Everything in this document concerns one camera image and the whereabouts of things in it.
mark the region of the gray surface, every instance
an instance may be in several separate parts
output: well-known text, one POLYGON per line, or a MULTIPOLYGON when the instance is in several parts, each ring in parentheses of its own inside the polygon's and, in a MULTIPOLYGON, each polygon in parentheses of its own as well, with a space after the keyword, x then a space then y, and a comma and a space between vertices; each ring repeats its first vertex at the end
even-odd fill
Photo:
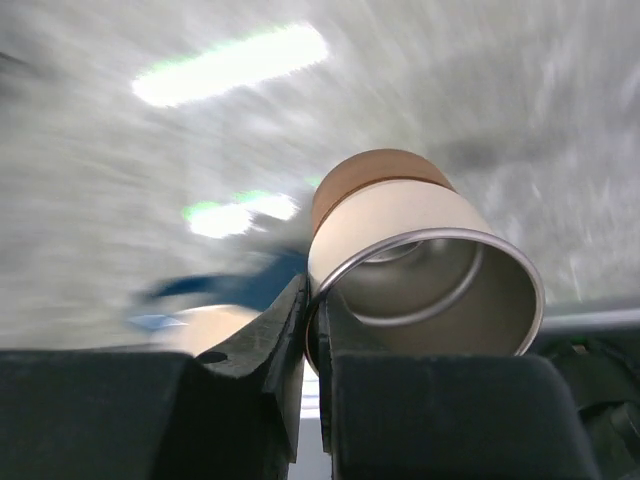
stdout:
POLYGON ((331 457, 322 451, 319 419, 300 421, 298 460, 289 467, 289 480, 331 478, 331 457))
POLYGON ((184 206, 254 189, 304 203, 304 177, 376 147, 442 167, 550 302, 636 294, 640 3, 114 5, 0 4, 0 51, 30 65, 0 70, 0 346, 139 341, 119 321, 131 290, 254 265, 190 233, 184 206), (300 21, 325 62, 174 109, 131 93, 157 61, 300 21))

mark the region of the black foam holder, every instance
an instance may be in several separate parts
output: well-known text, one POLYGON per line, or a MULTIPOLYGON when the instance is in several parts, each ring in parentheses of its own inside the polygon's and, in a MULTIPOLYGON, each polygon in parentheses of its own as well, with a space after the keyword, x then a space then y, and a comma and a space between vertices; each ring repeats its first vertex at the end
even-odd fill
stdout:
POLYGON ((283 479, 295 460, 307 281, 197 358, 0 352, 0 479, 283 479))
POLYGON ((571 392, 538 356, 397 355, 337 293, 314 327, 334 480, 596 480, 571 392))

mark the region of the motion-blurred background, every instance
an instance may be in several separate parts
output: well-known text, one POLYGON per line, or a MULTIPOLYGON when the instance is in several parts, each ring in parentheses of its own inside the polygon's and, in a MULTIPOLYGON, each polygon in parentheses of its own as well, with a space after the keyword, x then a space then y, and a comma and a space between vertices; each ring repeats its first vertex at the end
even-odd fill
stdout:
POLYGON ((318 180, 381 147, 441 167, 549 303, 637 294, 638 18, 625 0, 4 0, 0 347, 142 341, 133 292, 304 246, 318 180))

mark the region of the ceiling light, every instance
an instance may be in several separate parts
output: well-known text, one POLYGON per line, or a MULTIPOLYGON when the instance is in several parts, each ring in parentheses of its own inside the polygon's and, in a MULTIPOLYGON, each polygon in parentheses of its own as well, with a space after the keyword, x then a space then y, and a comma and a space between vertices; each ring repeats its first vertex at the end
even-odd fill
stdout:
POLYGON ((239 205, 225 205, 194 212, 189 223, 191 231, 210 238, 238 235, 251 228, 253 214, 239 205))
POLYGON ((133 91, 153 106, 175 106, 286 75, 327 55, 326 43, 315 29, 292 25, 156 67, 133 82, 133 91))
POLYGON ((318 187, 318 185, 320 185, 320 183, 322 182, 322 177, 319 175, 315 177, 306 177, 304 181, 312 187, 318 187))
POLYGON ((242 206, 250 212, 261 213, 279 220, 289 220, 298 211, 293 199, 287 195, 257 198, 243 203, 242 206))

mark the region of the blue object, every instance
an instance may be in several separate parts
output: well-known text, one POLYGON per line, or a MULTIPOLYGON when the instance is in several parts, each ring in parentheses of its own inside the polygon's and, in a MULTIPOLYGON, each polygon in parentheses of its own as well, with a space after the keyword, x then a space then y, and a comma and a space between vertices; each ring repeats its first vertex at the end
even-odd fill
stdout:
POLYGON ((161 330, 176 325, 176 319, 152 309, 165 297, 202 293, 202 306, 238 305, 262 312, 266 310, 299 273, 307 271, 307 255, 281 251, 274 253, 274 260, 262 271, 252 276, 243 275, 193 275, 163 282, 149 292, 137 297, 136 311, 129 321, 146 330, 161 330))

